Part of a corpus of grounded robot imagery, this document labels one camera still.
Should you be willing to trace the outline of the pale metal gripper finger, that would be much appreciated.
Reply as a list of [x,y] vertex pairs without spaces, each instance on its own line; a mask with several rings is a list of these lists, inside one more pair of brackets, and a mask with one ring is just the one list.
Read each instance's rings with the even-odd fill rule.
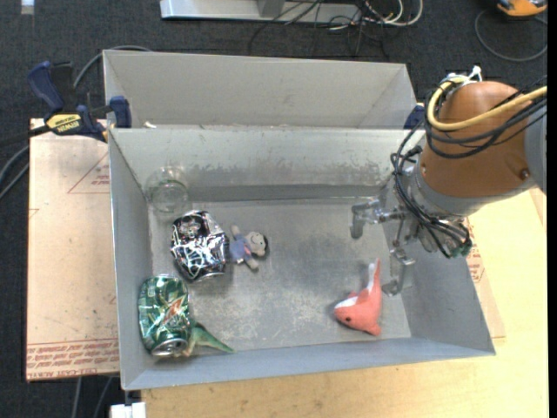
[[415,265],[404,247],[396,246],[390,251],[391,280],[382,286],[382,291],[389,297],[400,294],[406,286],[407,275]]
[[352,223],[350,232],[353,239],[359,239],[363,235],[366,224],[377,225],[386,220],[381,202],[372,198],[352,206]]

